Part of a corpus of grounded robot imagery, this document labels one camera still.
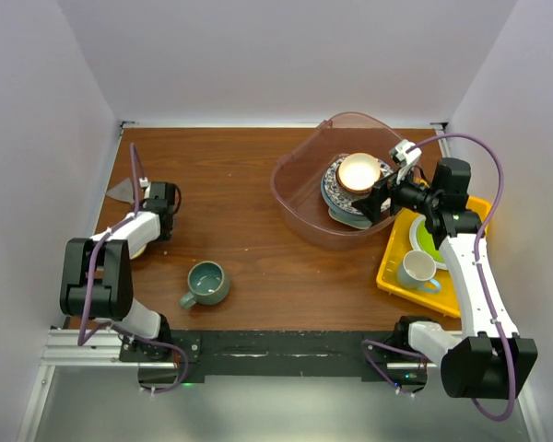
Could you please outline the mint green divided tray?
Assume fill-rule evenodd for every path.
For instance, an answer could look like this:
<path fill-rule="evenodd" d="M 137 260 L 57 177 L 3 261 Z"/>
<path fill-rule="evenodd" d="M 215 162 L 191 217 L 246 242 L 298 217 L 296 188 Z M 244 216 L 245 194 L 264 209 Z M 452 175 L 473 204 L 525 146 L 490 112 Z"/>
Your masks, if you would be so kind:
<path fill-rule="evenodd" d="M 353 227 L 355 229 L 367 230 L 372 227 L 372 222 L 368 219 L 353 219 L 346 215 L 337 214 L 331 208 L 328 209 L 328 215 L 336 222 L 349 227 Z"/>

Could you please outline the teal yellow patterned bowl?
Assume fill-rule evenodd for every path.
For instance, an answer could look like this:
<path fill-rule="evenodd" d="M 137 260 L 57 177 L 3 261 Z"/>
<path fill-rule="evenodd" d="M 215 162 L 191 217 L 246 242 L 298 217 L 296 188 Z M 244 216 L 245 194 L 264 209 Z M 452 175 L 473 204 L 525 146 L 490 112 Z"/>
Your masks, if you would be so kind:
<path fill-rule="evenodd" d="M 146 243 L 131 243 L 128 246 L 129 257 L 131 260 L 138 258 L 147 248 Z"/>

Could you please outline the teal ceramic mug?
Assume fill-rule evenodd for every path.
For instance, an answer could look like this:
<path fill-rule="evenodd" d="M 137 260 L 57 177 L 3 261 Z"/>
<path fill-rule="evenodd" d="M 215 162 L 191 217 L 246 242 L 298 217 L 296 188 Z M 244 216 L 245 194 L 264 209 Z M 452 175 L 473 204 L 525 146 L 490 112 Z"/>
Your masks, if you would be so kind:
<path fill-rule="evenodd" d="M 222 302 L 229 293 L 229 275 L 216 262 L 205 261 L 195 265 L 187 276 L 188 292 L 180 300 L 184 309 L 196 304 L 213 306 Z"/>

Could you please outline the pink translucent plastic bin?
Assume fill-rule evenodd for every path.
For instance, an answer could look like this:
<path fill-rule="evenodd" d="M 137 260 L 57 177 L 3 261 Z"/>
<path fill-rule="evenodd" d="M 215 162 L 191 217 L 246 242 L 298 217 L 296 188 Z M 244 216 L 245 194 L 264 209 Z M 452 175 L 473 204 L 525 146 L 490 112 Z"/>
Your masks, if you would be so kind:
<path fill-rule="evenodd" d="M 272 171 L 270 186 L 286 224 L 303 239 L 329 250 L 349 250 L 368 242 L 390 226 L 388 203 L 380 221 L 357 229 L 332 218 L 322 180 L 329 166 L 346 155 L 368 153 L 394 171 L 389 151 L 403 137 L 385 123 L 360 112 L 342 112 L 320 123 L 298 147 L 284 155 Z"/>

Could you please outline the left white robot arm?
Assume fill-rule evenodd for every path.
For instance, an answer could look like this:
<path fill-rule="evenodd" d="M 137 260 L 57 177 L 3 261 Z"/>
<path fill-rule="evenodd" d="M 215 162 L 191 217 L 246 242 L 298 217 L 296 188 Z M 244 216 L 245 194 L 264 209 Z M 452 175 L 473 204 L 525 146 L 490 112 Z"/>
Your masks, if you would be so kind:
<path fill-rule="evenodd" d="M 79 318 L 82 330 L 90 320 L 114 328 L 152 361 L 179 360 L 167 319 L 135 299 L 131 259 L 147 244 L 171 238 L 181 202 L 176 184 L 154 181 L 145 186 L 135 213 L 100 234 L 70 239 L 59 296 L 62 313 Z"/>

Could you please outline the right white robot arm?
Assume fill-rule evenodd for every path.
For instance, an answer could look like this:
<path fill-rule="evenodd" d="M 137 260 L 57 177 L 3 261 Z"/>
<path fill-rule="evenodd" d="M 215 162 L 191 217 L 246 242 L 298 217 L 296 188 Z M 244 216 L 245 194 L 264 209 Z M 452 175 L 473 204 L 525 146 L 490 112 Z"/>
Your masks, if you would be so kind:
<path fill-rule="evenodd" d="M 521 337 L 505 307 L 488 262 L 487 220 L 467 208 L 471 168 L 463 160 L 438 161 L 430 185 L 417 183 L 402 169 L 374 183 L 371 193 L 354 203 L 369 220 L 381 216 L 384 201 L 424 215 L 451 277 L 461 312 L 462 337 L 438 323 L 403 317 L 395 325 L 394 355 L 405 362 L 427 358 L 441 370 L 452 398 L 514 400 L 527 380 L 538 350 Z"/>

